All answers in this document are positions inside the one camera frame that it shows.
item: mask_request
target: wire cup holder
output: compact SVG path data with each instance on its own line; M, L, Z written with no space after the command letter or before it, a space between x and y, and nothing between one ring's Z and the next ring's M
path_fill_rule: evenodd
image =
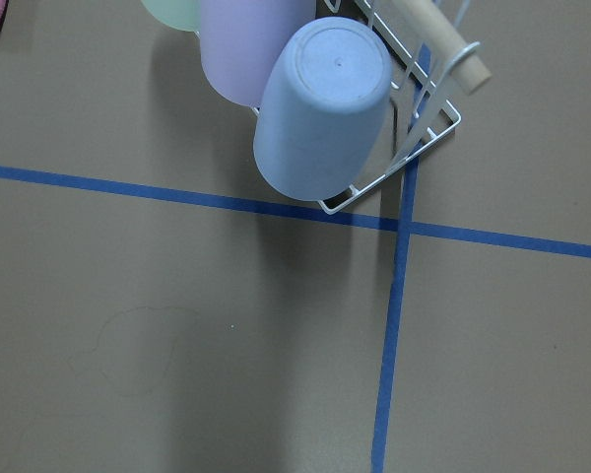
M453 8L455 12L452 22L440 10L443 0L435 0L433 3L430 0L387 2L393 3L400 17L411 25L415 36L412 40L418 43L414 48L410 48L408 42L401 40L394 32L391 16L381 13L379 8L382 0L351 1L359 7L367 25L383 39L403 70L402 79L393 80L390 84L391 100L400 101L402 95L409 94L409 101L413 104L412 121L404 132L401 131L403 127L393 127L393 143L398 146L394 146L389 157L375 159L374 173L371 170L369 173L374 178L367 179L365 183L353 183L341 195L318 201L324 212L331 215L360 199L411 160L450 135L461 123L462 115L449 97L458 87L470 95L491 76L476 55L480 44L467 44L457 32L470 6L470 0L461 0L457 8ZM342 6L342 0L324 0L324 3L331 14L339 13ZM424 46L429 48L431 55L428 71L419 64ZM252 110L258 116L259 109ZM436 128L434 123L439 116L444 118L444 126Z

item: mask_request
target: blue tape line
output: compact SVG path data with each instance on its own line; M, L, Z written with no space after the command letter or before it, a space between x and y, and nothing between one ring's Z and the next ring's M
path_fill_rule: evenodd
M214 207L219 209L249 212L275 217L308 220L327 224L347 225L363 229L396 232L397 220L372 217L362 214L338 212L327 215L321 209L309 209L296 205L275 204L260 200L240 199L223 195L205 194L188 190L153 187L151 185L132 184L114 180L80 177L69 174L58 174L41 170L7 168L0 166L0 179L17 180L36 184L55 185L73 189L104 192L108 194L127 195L145 199L178 202L182 204Z
M589 244L532 238L529 236L498 234L494 232L446 227L444 225L422 224L419 222L412 222L410 225L410 232L413 235L420 235L422 237L456 239L471 243L491 244L509 248L528 249L532 251L591 258L591 245Z
M424 71L429 68L431 54L426 47L419 53L419 64ZM420 89L414 93L414 100L418 99ZM385 325L385 340L381 360L381 375L379 378L378 396L376 399L376 414L374 417L374 435L370 461L372 473L383 473L385 469L385 448L389 427L390 406L394 389L394 371L396 371L396 354L399 333L401 330L401 315L403 294L405 292L405 275L407 272L407 258L410 250L410 224L414 215L414 200L416 198L416 184L418 181L419 159L410 161L405 166L403 178L403 195L398 220L396 250L394 253L394 277L390 289L390 300L387 306L387 322Z

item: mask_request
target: wooden handle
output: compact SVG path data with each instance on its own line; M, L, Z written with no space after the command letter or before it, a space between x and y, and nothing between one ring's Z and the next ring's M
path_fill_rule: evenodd
M392 0L427 46L445 61L467 45L431 0ZM471 54L451 71L460 88L470 95L492 76L477 54Z

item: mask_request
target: gray floor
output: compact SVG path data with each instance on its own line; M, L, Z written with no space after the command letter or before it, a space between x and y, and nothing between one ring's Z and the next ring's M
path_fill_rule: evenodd
M591 245L591 2L476 2L414 220ZM0 166L294 204L197 39L12 1ZM399 179L349 209L395 217ZM0 179L0 472L370 470L391 232ZM591 472L591 258L411 236L390 472Z

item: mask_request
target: upside-down cup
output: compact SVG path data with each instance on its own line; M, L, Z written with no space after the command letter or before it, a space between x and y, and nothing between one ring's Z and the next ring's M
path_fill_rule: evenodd
M346 190L383 125L390 81L389 53L364 25L331 17L301 28L274 66L256 125L267 182L304 201Z

